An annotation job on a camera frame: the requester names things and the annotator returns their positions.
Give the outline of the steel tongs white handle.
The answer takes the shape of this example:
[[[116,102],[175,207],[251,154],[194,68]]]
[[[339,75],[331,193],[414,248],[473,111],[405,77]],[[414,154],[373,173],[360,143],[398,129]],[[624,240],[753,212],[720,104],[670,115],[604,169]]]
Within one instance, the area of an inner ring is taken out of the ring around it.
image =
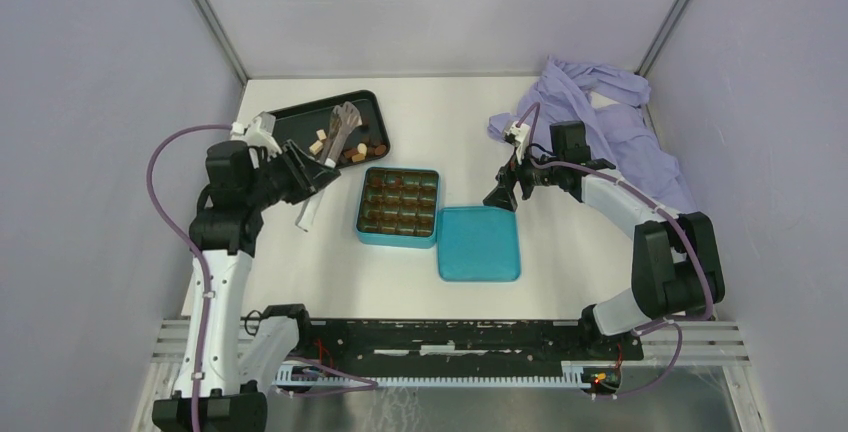
[[[337,166],[345,143],[355,128],[361,125],[361,113],[351,102],[337,105],[331,113],[329,135],[319,161],[325,165]],[[306,200],[295,225],[304,232],[309,232],[320,207],[324,190]]]

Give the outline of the teal chocolate box with dividers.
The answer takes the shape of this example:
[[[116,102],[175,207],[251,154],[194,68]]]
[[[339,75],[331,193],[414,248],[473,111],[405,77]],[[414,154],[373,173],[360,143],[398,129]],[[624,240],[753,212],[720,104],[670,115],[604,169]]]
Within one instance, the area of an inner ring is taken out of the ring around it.
[[[432,169],[366,170],[355,232],[363,244],[429,249],[437,242],[440,175]]]

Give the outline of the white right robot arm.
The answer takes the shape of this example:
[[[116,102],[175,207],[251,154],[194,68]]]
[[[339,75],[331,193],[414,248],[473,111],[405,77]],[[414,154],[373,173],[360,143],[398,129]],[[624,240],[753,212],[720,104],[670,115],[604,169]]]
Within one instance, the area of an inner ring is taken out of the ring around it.
[[[640,336],[682,319],[710,319],[725,285],[709,217],[679,212],[650,198],[610,161],[593,158],[580,121],[552,124],[551,147],[539,156],[534,154],[540,148],[534,132],[524,119],[506,126],[502,136],[513,152],[498,170],[497,185],[484,205],[514,212],[516,188],[529,199],[534,189],[555,186],[600,212],[632,242],[630,284],[583,310],[580,352],[602,360],[617,348],[617,335]]]

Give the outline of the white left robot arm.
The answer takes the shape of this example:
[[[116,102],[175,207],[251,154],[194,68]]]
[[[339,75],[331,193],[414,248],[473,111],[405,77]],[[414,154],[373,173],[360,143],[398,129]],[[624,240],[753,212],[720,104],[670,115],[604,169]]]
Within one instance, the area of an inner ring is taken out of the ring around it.
[[[206,155],[208,183],[185,236],[193,259],[193,311],[170,397],[154,402],[162,431],[262,431],[268,390],[285,356],[306,357],[314,333],[301,305],[262,318],[245,356],[238,355],[247,278],[263,227],[262,213],[299,204],[339,178],[334,160],[318,161],[287,140],[278,149],[230,140]]]

